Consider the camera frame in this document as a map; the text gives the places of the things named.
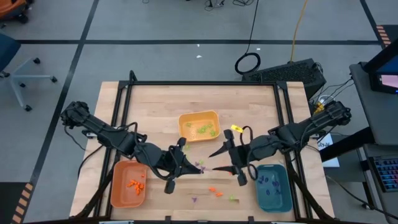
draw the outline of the wooden table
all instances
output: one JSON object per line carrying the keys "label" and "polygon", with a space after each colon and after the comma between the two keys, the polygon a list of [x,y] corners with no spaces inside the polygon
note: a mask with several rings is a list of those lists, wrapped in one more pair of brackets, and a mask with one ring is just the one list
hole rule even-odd
{"label": "wooden table", "polygon": [[[117,82],[104,82],[99,93],[95,116],[107,123],[111,122],[117,86]],[[288,88],[295,122],[307,119],[310,113],[303,84],[288,83]],[[280,97],[284,107],[282,92]],[[218,113],[221,130],[230,128],[232,124],[249,125],[254,131],[254,136],[258,136],[279,125],[271,86],[133,86],[127,123],[137,121],[138,132],[148,135],[147,142],[167,150],[170,145],[175,145],[179,138],[178,117],[184,113],[205,110],[215,110]],[[283,110],[287,123],[285,108]],[[121,111],[122,109],[119,110],[118,122],[121,119]],[[238,134],[234,132],[235,140],[239,139]],[[222,146],[223,141],[225,138],[221,133],[212,141],[189,143],[190,149],[186,152],[188,159],[191,163],[203,160],[207,169],[227,166],[231,163],[228,153],[208,158]],[[248,142],[248,134],[245,135],[244,142]],[[317,147],[315,141],[311,141],[309,145]],[[96,139],[88,140],[85,156],[98,146]],[[98,188],[104,152],[102,149],[95,154],[81,169],[70,215],[80,212]],[[319,153],[305,148],[301,155],[309,191],[323,209],[334,216]],[[277,152],[276,155],[253,164],[284,166],[285,161],[283,155]],[[148,172],[147,178],[144,203],[137,208],[113,208],[113,220],[164,220],[167,215],[170,215],[172,220],[247,221],[248,216],[253,216],[255,221],[294,220],[293,210],[287,213],[262,211],[257,205],[254,182],[249,176],[248,184],[240,187],[236,176],[227,172],[206,170],[202,175],[185,175],[177,179],[174,193],[170,195],[164,193],[165,181],[158,179],[151,172]],[[214,193],[208,190],[209,187],[215,187],[223,192],[224,196],[215,197]],[[234,195],[236,201],[230,202],[230,195]],[[109,193],[106,191],[103,195],[101,215],[105,213],[108,196]],[[302,194],[297,194],[297,197],[301,216],[304,217]]]}

